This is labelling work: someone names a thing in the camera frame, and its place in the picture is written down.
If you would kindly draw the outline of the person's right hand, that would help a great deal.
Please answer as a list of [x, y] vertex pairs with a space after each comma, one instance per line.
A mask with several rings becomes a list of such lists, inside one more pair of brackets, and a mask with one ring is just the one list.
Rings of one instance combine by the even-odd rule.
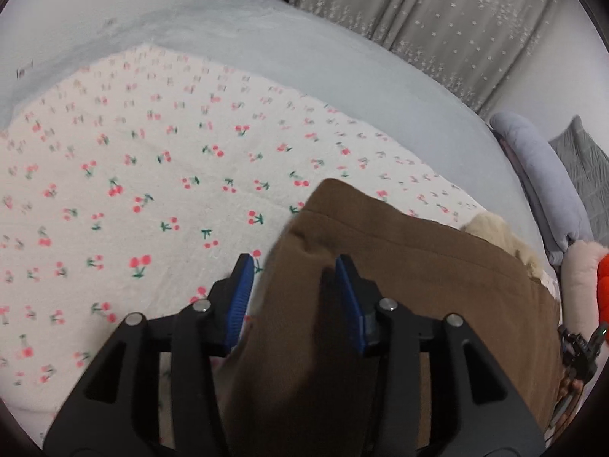
[[554, 416], [558, 421], [565, 420], [573, 412], [581, 393], [583, 391], [583, 381], [574, 377], [565, 376], [561, 380], [560, 390], [558, 390], [558, 402]]

